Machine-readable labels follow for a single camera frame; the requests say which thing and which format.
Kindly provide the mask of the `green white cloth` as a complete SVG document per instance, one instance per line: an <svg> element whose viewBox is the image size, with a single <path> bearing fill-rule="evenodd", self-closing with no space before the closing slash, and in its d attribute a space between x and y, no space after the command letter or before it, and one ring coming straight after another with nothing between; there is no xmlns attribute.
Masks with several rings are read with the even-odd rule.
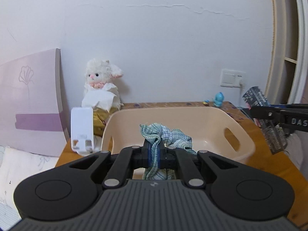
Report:
<svg viewBox="0 0 308 231"><path fill-rule="evenodd" d="M184 149L190 154L197 154L193 150L193 140L180 129L170 130L165 125L153 123L140 125L141 135L150 143L150 158L152 165L146 168L142 176L143 180L171 180L175 179L175 172L171 169L158 168L158 146L162 141L166 147Z"/></svg>

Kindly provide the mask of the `grey clothing pile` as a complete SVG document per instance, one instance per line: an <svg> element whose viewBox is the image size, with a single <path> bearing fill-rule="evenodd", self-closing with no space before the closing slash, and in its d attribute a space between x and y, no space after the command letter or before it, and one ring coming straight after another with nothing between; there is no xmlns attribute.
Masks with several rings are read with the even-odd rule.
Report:
<svg viewBox="0 0 308 231"><path fill-rule="evenodd" d="M295 131L287 137L284 153L307 179L307 132Z"/></svg>

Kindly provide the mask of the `beige plastic storage bin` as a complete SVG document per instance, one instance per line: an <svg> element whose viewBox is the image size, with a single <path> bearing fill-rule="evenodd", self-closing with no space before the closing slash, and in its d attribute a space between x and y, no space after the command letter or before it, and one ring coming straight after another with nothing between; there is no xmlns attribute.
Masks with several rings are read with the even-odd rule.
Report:
<svg viewBox="0 0 308 231"><path fill-rule="evenodd" d="M214 107L157 107L121 110L114 113L103 133L101 149L112 154L147 140L159 153L165 146L185 149L190 154L209 151L246 163L255 144L246 131L226 112Z"/></svg>

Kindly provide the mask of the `blue penguin figurine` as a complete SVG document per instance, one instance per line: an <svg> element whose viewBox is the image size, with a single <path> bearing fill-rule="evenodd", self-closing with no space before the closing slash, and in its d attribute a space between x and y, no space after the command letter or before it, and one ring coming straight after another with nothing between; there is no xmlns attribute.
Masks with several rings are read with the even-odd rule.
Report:
<svg viewBox="0 0 308 231"><path fill-rule="evenodd" d="M222 103L224 101L224 95L222 92L219 92L215 95L214 100L213 100L213 105L215 107L221 107Z"/></svg>

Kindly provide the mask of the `white phone stand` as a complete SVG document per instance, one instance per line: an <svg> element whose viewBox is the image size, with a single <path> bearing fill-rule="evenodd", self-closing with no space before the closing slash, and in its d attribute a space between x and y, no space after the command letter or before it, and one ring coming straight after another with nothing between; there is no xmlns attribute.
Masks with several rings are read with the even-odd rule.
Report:
<svg viewBox="0 0 308 231"><path fill-rule="evenodd" d="M93 109L91 107L74 107L70 117L71 148L81 156L93 152Z"/></svg>

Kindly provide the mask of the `small mushroom figurine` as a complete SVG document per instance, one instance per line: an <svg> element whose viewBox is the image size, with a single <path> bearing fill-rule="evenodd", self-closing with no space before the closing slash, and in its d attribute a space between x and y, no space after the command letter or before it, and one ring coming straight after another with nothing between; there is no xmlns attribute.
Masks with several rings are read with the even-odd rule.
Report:
<svg viewBox="0 0 308 231"><path fill-rule="evenodd" d="M208 100L204 100L204 101L203 101L203 104L204 104L205 106L208 106L208 105L209 105L209 101L208 101Z"/></svg>

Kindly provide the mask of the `white plush lamb toy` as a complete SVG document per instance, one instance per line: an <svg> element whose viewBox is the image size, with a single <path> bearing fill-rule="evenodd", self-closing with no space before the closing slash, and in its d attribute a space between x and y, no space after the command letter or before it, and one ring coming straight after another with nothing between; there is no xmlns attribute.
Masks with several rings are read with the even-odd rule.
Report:
<svg viewBox="0 0 308 231"><path fill-rule="evenodd" d="M110 112L122 106L118 87L114 80L123 76L123 71L108 60L88 61L85 72L84 98L82 107L91 107Z"/></svg>

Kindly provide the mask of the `pink purple headboard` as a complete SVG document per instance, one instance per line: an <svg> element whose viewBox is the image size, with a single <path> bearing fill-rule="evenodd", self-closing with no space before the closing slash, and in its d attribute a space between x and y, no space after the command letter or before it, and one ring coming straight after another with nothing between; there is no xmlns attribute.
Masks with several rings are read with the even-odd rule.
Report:
<svg viewBox="0 0 308 231"><path fill-rule="evenodd" d="M68 139L60 50L1 64L1 146L58 157Z"/></svg>

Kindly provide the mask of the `white pillow bedding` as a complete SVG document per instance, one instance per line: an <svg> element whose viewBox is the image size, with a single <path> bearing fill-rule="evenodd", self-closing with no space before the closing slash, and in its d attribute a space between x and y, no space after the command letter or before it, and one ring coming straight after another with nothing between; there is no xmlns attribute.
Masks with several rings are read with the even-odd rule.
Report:
<svg viewBox="0 0 308 231"><path fill-rule="evenodd" d="M52 169L58 157L48 157L1 146L1 230L20 221L13 194L24 179Z"/></svg>

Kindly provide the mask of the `cream wardrobe frame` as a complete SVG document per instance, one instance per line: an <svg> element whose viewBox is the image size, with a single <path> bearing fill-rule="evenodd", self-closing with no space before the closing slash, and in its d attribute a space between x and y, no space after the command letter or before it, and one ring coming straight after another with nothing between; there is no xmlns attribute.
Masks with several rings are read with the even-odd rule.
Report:
<svg viewBox="0 0 308 231"><path fill-rule="evenodd" d="M265 96L271 104L307 103L307 0L272 0L273 48Z"/></svg>

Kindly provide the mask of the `white wall switch socket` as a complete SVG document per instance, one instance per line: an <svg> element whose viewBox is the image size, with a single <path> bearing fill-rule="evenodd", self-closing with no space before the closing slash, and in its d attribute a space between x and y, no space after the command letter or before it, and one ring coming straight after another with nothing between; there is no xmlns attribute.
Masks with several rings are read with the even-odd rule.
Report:
<svg viewBox="0 0 308 231"><path fill-rule="evenodd" d="M220 76L221 87L243 88L246 73L242 71L222 69Z"/></svg>

